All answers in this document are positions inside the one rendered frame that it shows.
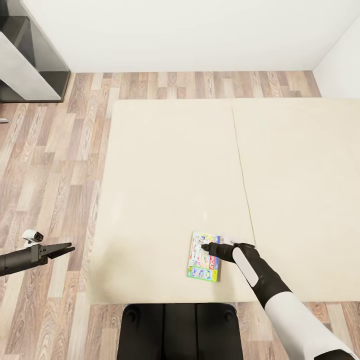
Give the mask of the board game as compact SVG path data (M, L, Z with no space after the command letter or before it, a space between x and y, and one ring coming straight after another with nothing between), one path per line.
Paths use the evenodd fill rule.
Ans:
M211 242L220 244L220 236L193 231L187 270L188 277L208 282L217 281L219 258L209 255L209 252L202 248L202 245Z

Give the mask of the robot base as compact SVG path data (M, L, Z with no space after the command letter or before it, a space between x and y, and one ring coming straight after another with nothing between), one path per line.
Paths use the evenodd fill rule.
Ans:
M235 302L125 303L116 360L244 360Z

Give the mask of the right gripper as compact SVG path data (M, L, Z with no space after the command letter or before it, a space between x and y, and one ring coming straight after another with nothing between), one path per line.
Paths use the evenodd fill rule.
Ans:
M225 256L226 248L230 246L230 244L218 244L215 242L202 244L201 247L208 252L209 255L214 257L219 257L221 260L228 261Z

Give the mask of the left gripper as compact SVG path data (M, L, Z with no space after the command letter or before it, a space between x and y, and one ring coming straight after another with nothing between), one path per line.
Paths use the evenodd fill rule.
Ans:
M51 260L75 250L72 243L60 243L52 245L35 244L30 248L10 252L5 258L5 270L7 275L48 264Z

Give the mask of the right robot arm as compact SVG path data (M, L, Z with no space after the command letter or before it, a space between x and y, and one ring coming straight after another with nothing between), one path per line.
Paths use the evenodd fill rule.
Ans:
M223 233L202 244L209 255L238 265L253 289L289 360L360 360L292 292L254 245Z

